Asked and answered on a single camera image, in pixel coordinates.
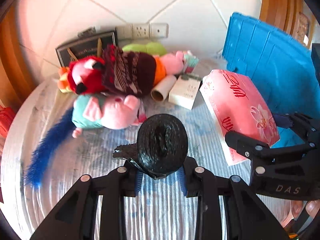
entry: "teal plush clothing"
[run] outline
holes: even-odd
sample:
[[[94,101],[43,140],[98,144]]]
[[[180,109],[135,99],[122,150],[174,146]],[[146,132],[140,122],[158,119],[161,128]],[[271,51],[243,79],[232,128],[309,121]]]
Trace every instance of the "teal plush clothing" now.
[[[88,119],[83,117],[83,112],[87,107],[87,104],[90,98],[94,96],[99,101],[100,109],[103,106],[104,102],[106,101],[106,96],[102,94],[90,94],[90,95],[80,95],[76,99],[75,106],[72,113],[72,122],[75,124],[76,127],[82,129],[94,129],[94,128],[101,128],[103,125],[101,124],[101,119],[98,119],[94,122],[89,121]]]

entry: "gold rope handle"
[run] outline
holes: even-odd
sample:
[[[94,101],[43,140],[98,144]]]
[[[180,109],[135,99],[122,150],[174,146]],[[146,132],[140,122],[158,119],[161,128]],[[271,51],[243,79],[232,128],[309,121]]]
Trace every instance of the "gold rope handle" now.
[[[70,48],[68,48],[67,51],[68,51],[70,57],[74,59],[74,61],[78,61],[77,57],[72,53]]]
[[[102,41],[101,38],[98,38],[98,45],[97,45],[97,57],[102,56]]]

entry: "green plush toy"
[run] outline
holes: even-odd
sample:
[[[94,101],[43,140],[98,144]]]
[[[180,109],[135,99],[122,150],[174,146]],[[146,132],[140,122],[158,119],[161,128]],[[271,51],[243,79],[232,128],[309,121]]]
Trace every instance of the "green plush toy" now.
[[[149,42],[148,44],[128,44],[122,48],[123,51],[144,52],[149,55],[159,55],[160,57],[167,54],[167,50],[159,42]]]

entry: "pink tissue package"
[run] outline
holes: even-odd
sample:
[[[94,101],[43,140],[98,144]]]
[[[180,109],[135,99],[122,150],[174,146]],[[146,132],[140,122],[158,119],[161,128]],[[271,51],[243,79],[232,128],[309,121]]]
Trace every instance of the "pink tissue package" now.
[[[212,70],[200,92],[214,120],[229,166],[246,158],[229,148],[225,134],[234,130],[270,147],[279,139],[272,114],[249,77],[226,70]]]

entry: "tiled wall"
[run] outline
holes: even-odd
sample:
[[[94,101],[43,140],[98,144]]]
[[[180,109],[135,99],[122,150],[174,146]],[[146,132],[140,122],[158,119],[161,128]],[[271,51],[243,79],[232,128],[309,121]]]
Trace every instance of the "tiled wall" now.
[[[168,50],[210,57],[223,48],[234,11],[259,18],[261,0],[18,0],[21,49],[37,83],[57,72],[55,47],[90,26],[168,23]]]

